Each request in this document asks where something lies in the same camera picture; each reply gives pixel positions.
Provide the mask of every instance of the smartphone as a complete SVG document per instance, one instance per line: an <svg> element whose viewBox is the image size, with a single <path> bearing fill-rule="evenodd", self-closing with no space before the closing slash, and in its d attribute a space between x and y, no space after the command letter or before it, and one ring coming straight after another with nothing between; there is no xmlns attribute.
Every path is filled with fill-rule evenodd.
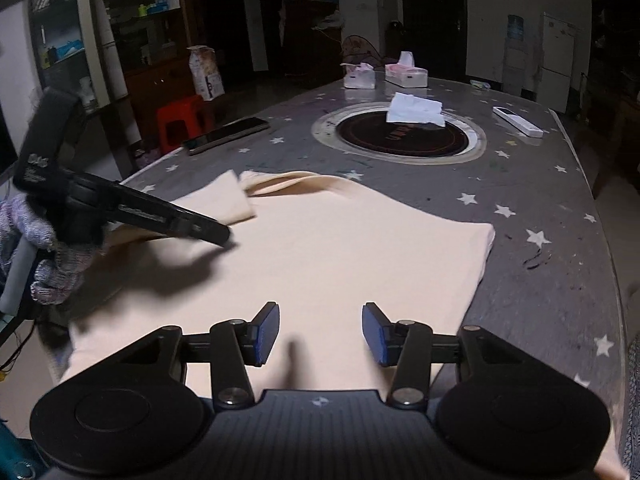
<svg viewBox="0 0 640 480"><path fill-rule="evenodd" d="M231 140L240 139L241 137L261 132L270 127L267 121L258 117L248 117L240 119L233 123L225 124L221 128L217 128L208 134L201 135L195 139L188 139L182 142L182 147L187 150L189 155L202 153L209 148L219 146Z"/></svg>

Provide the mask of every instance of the gray handle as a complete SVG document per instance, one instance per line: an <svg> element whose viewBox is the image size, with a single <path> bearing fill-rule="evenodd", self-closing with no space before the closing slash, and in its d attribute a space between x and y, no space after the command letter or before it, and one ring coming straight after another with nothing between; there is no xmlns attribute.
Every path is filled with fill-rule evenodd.
<svg viewBox="0 0 640 480"><path fill-rule="evenodd" d="M31 267L36 259L38 248L27 240L24 236L18 242L18 248L15 250L9 269L9 275L6 277L6 285L2 296L0 296L0 312L16 316L22 295L27 286L27 280L31 273Z"/></svg>

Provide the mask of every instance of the beige cloth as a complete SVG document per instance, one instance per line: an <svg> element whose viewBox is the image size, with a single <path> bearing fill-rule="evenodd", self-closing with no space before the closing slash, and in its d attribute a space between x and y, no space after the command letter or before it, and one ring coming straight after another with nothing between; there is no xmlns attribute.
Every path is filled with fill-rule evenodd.
<svg viewBox="0 0 640 480"><path fill-rule="evenodd" d="M362 305L374 301L391 320L453 334L494 240L490 224L438 218L355 182L304 171L245 172L239 182L227 171L175 203L235 224L237 246L223 251L117 229L109 253L72 298L76 312L93 312L72 326L74 353L63 380L160 326L208 332L276 301L280 335L267 364L248 368L256 396L264 388L376 388L384 398L392 371L370 356ZM208 365L190 365L187 386L209 397ZM628 478L612 437L596 471Z"/></svg>

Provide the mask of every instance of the gloved hand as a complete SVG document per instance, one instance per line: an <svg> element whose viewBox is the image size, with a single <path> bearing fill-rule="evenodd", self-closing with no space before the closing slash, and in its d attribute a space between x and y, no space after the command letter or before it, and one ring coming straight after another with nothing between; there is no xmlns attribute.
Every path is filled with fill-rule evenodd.
<svg viewBox="0 0 640 480"><path fill-rule="evenodd" d="M82 285L82 273L98 252L95 246L71 246L59 242L53 226L38 216L26 195L0 203L0 285L11 268L18 241L25 236L39 249L54 253L36 268L31 297L41 304L60 304Z"/></svg>

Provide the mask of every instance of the black round mat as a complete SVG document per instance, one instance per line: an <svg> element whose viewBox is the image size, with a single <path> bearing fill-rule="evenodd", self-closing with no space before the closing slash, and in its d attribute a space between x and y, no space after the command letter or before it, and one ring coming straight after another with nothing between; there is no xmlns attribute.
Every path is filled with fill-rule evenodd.
<svg viewBox="0 0 640 480"><path fill-rule="evenodd" d="M349 117L336 126L346 142L359 148L391 155L421 157L451 156L465 150L469 139L453 124L387 123L386 112L366 112Z"/></svg>

